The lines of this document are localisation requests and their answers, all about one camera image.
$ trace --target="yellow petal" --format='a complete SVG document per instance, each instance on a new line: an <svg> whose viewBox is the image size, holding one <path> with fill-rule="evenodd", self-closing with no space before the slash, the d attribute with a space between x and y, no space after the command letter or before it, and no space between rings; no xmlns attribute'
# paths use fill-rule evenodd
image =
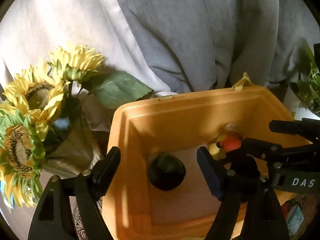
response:
<svg viewBox="0 0 320 240"><path fill-rule="evenodd" d="M21 195L21 187L12 186L12 195L14 202L18 204L18 206L22 207L22 195Z"/></svg>
<svg viewBox="0 0 320 240"><path fill-rule="evenodd" d="M55 65L56 64L56 56L55 56L55 54L52 53L52 52L48 52L48 54L49 54L51 62Z"/></svg>
<svg viewBox="0 0 320 240"><path fill-rule="evenodd" d="M33 83L32 73L33 73L33 67L31 65L30 65L30 67L28 69L22 69L22 76L29 83Z"/></svg>
<svg viewBox="0 0 320 240"><path fill-rule="evenodd" d="M0 110L5 111L7 114L15 114L17 108L11 106L9 104L1 104L0 103Z"/></svg>
<svg viewBox="0 0 320 240"><path fill-rule="evenodd" d="M21 114L25 115L28 113L29 104L25 96L22 96L22 95L19 96L16 107L20 110Z"/></svg>
<svg viewBox="0 0 320 240"><path fill-rule="evenodd" d="M39 121L41 116L41 109L29 110L28 114L30 115L30 119L32 122Z"/></svg>
<svg viewBox="0 0 320 240"><path fill-rule="evenodd" d="M72 68L76 68L76 67L79 67L80 65L80 53L81 51L80 50L76 50L72 53L72 56L71 56L71 59L70 59L70 66Z"/></svg>
<svg viewBox="0 0 320 240"><path fill-rule="evenodd" d="M28 129L25 128L23 125L17 125L14 129L20 133L28 133Z"/></svg>
<svg viewBox="0 0 320 240"><path fill-rule="evenodd" d="M87 68L94 69L95 67L92 65L94 63L95 55L86 58L84 62L81 63L80 69L86 70Z"/></svg>
<svg viewBox="0 0 320 240"><path fill-rule="evenodd" d="M29 159L27 160L26 165L32 168L35 165L35 162L33 159Z"/></svg>
<svg viewBox="0 0 320 240"><path fill-rule="evenodd" d="M63 70L66 68L66 65L69 64L69 60L70 60L70 54L65 50L63 50L61 53L61 65Z"/></svg>
<svg viewBox="0 0 320 240"><path fill-rule="evenodd" d="M27 207L29 207L29 199L28 196L25 192L21 192L21 197L24 201L24 203L26 204Z"/></svg>
<svg viewBox="0 0 320 240"><path fill-rule="evenodd" d="M4 185L4 196L10 205L12 205L11 199L10 199L12 194L12 177L13 177L13 173L10 173L9 175L7 175L5 178L6 183Z"/></svg>
<svg viewBox="0 0 320 240"><path fill-rule="evenodd" d="M55 87L57 82L47 75L47 64L47 61L43 61L43 59L39 57L37 68L34 70L34 76L38 83L47 82Z"/></svg>
<svg viewBox="0 0 320 240"><path fill-rule="evenodd" d="M24 93L28 91L29 82L25 78L23 78L21 75L15 73L14 74L14 82L17 83L16 87L22 89L24 91Z"/></svg>
<svg viewBox="0 0 320 240"><path fill-rule="evenodd" d="M55 82L59 82L62 77L63 72L58 72L57 68L52 71L52 78Z"/></svg>
<svg viewBox="0 0 320 240"><path fill-rule="evenodd" d="M25 89L23 88L23 83L19 79L17 79L7 84L4 88L4 92L8 92L8 93L16 92L19 94L23 94L25 93Z"/></svg>
<svg viewBox="0 0 320 240"><path fill-rule="evenodd" d="M57 109L54 111L53 116L50 118L51 123L56 121L61 114L61 104L58 105Z"/></svg>
<svg viewBox="0 0 320 240"><path fill-rule="evenodd" d="M86 48L87 48L87 45L84 46L84 45L80 44L80 45L75 47L75 50L83 50L83 49L86 49Z"/></svg>
<svg viewBox="0 0 320 240"><path fill-rule="evenodd" d="M41 141L44 141L45 137L47 136L49 127L46 120L42 120L36 122L36 133Z"/></svg>
<svg viewBox="0 0 320 240"><path fill-rule="evenodd" d="M41 112L41 115L39 117L39 120L47 120L48 119L48 111L47 110L43 110Z"/></svg>
<svg viewBox="0 0 320 240"><path fill-rule="evenodd" d="M48 120L54 116L57 109L58 109L57 107L51 107L50 109L47 110L48 111Z"/></svg>
<svg viewBox="0 0 320 240"><path fill-rule="evenodd" d="M5 170L5 167L0 165L0 181L3 181L5 182L5 179L4 179L4 170Z"/></svg>
<svg viewBox="0 0 320 240"><path fill-rule="evenodd" d="M59 95L55 96L54 98L50 99L50 101L45 106L44 110L47 110L47 109L55 106L57 104L57 102L61 102L63 99L63 96L64 96L63 94L59 94Z"/></svg>
<svg viewBox="0 0 320 240"><path fill-rule="evenodd" d="M30 150L33 149L34 145L31 143L30 136L29 136L28 132L25 132L21 136L21 140L22 140L23 146L25 148L30 149Z"/></svg>
<svg viewBox="0 0 320 240"><path fill-rule="evenodd" d="M6 90L6 92L2 93L10 102L12 102L14 105L17 104L17 99L15 97L14 93L9 92Z"/></svg>
<svg viewBox="0 0 320 240"><path fill-rule="evenodd" d="M102 61L104 61L105 58L101 59L98 63L97 63L97 66L99 66L101 64Z"/></svg>
<svg viewBox="0 0 320 240"><path fill-rule="evenodd" d="M55 88L51 89L48 92L48 101L50 101L52 98L54 98L57 95L64 94L63 87L64 86L62 85L62 83L60 83Z"/></svg>
<svg viewBox="0 0 320 240"><path fill-rule="evenodd" d="M85 52L86 57L92 56L92 55L93 55L93 52L94 52L94 48L87 50L87 51Z"/></svg>

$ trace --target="sunflower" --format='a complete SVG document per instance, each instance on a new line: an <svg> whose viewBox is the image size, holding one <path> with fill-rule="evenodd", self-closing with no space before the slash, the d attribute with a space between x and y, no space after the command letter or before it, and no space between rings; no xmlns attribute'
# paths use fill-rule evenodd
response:
<svg viewBox="0 0 320 240"><path fill-rule="evenodd" d="M11 203L11 194L13 196L13 199L15 203L17 203L18 206L22 207L23 203L27 207L34 207L36 204L33 201L32 194L29 190L26 192L22 192L22 183L20 180L18 180L15 184L13 183L14 177L12 175L4 175L5 167L0 165L0 180L5 183L4 185L4 197L8 201L10 205Z"/></svg>
<svg viewBox="0 0 320 240"><path fill-rule="evenodd" d="M87 81L96 71L96 68L104 60L100 53L95 54L94 49L86 49L87 46L67 42L66 49L58 46L54 52L48 52L53 68L52 76L69 81Z"/></svg>
<svg viewBox="0 0 320 240"><path fill-rule="evenodd" d="M19 206L33 206L42 193L39 176L45 151L30 116L12 110L0 104L0 179L9 203L12 194Z"/></svg>
<svg viewBox="0 0 320 240"><path fill-rule="evenodd" d="M31 65L22 75L15 74L3 93L23 115L30 115L41 141L47 135L48 123L60 114L65 85L60 78L49 77L46 70L47 62L39 58L37 67Z"/></svg>

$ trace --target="green leaf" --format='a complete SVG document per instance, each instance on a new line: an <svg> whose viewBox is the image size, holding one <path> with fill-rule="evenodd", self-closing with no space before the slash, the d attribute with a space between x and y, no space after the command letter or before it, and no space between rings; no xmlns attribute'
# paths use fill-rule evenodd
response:
<svg viewBox="0 0 320 240"><path fill-rule="evenodd" d="M38 193L42 193L43 192L42 185L41 185L40 180L38 178L35 179L35 186L36 186L36 191Z"/></svg>
<svg viewBox="0 0 320 240"><path fill-rule="evenodd" d="M66 65L66 68L63 72L63 78L67 80L75 80L80 77L80 69L79 68L71 68L69 64Z"/></svg>
<svg viewBox="0 0 320 240"><path fill-rule="evenodd" d="M23 122L24 127L26 127L28 130L32 129L31 127L31 119L28 115L26 115L24 122Z"/></svg>
<svg viewBox="0 0 320 240"><path fill-rule="evenodd" d="M31 194L32 196L34 197L35 199L35 203L38 203L39 202L39 199L40 199L40 196L41 196L41 193L40 193L40 189L39 189L39 192L36 190L38 186L36 185L36 182L31 179L30 180L30 190L31 190Z"/></svg>
<svg viewBox="0 0 320 240"><path fill-rule="evenodd" d="M58 70L58 72L62 71L61 62L58 59L57 59L57 70Z"/></svg>
<svg viewBox="0 0 320 240"><path fill-rule="evenodd" d="M110 109L134 102L153 92L151 88L127 72L95 75L89 79L89 82L91 83L89 92L97 96L99 101Z"/></svg>
<svg viewBox="0 0 320 240"><path fill-rule="evenodd" d="M316 83L316 85L320 88L320 73L317 73L314 77L313 77L313 81Z"/></svg>
<svg viewBox="0 0 320 240"><path fill-rule="evenodd" d="M301 94L302 97L307 97L309 94L311 94L310 85L311 85L311 82L301 81L297 83L299 93Z"/></svg>
<svg viewBox="0 0 320 240"><path fill-rule="evenodd" d="M0 136L1 138L5 138L5 135L7 134L7 132L5 130L1 130L0 129Z"/></svg>
<svg viewBox="0 0 320 240"><path fill-rule="evenodd" d="M34 145L33 149L31 150L33 157L44 159L45 151L42 142L40 140L31 139L31 143Z"/></svg>
<svg viewBox="0 0 320 240"><path fill-rule="evenodd" d="M34 161L34 165L33 165L32 169L34 171L40 170L42 167L42 164L43 164L43 159L33 158L33 161Z"/></svg>
<svg viewBox="0 0 320 240"><path fill-rule="evenodd" d="M311 72L312 72L312 75L318 73L318 68L317 68L317 65L316 65L316 62L315 62L315 57L313 56L313 53L312 53L312 50L310 49L308 43L306 42L306 52L308 54L308 57L310 59L310 63L311 63Z"/></svg>
<svg viewBox="0 0 320 240"><path fill-rule="evenodd" d="M16 187L18 186L19 177L20 176L17 173L14 173L13 179L12 179L12 184L15 185Z"/></svg>
<svg viewBox="0 0 320 240"><path fill-rule="evenodd" d="M49 65L52 69L55 68L55 65L54 65L52 62L48 62L48 65Z"/></svg>
<svg viewBox="0 0 320 240"><path fill-rule="evenodd" d="M310 91L311 91L311 95L313 97L313 99L319 99L319 95L317 94L317 92L315 91L316 88L316 84L315 83L311 83L310 84Z"/></svg>
<svg viewBox="0 0 320 240"><path fill-rule="evenodd" d="M27 192L28 190L28 180L24 179L22 181L22 192Z"/></svg>
<svg viewBox="0 0 320 240"><path fill-rule="evenodd" d="M96 70L88 69L81 73L80 80L86 82L91 77L92 73L97 72Z"/></svg>
<svg viewBox="0 0 320 240"><path fill-rule="evenodd" d="M20 177L18 178L18 183L22 186L22 182L23 182L23 177Z"/></svg>

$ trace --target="flower pot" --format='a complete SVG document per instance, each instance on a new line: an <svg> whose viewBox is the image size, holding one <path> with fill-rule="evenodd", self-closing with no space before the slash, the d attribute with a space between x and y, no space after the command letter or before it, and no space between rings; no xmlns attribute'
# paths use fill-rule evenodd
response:
<svg viewBox="0 0 320 240"><path fill-rule="evenodd" d="M282 103L290 110L296 120L301 120L302 118L320 120L319 116L315 115L306 108L305 104L300 101L290 87L288 87Z"/></svg>
<svg viewBox="0 0 320 240"><path fill-rule="evenodd" d="M295 147L299 136L272 133L271 120L294 118L266 88L218 89L128 103L115 112L108 149L121 150L121 162L103 199L103 218L115 240L181 240L208 233L220 202L211 195L197 164L196 151L233 123L244 137ZM170 191L148 180L154 156L169 153L186 168L182 183ZM267 164L257 160L260 172ZM283 204L292 193L276 192ZM242 204L233 237L240 234Z"/></svg>

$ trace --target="green plant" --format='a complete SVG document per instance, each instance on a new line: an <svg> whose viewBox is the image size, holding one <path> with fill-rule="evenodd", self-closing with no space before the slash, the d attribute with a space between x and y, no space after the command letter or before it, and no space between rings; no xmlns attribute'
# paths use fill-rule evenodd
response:
<svg viewBox="0 0 320 240"><path fill-rule="evenodd" d="M312 50L305 44L309 64L299 71L298 81L291 82L290 87L306 108L320 116L320 72Z"/></svg>

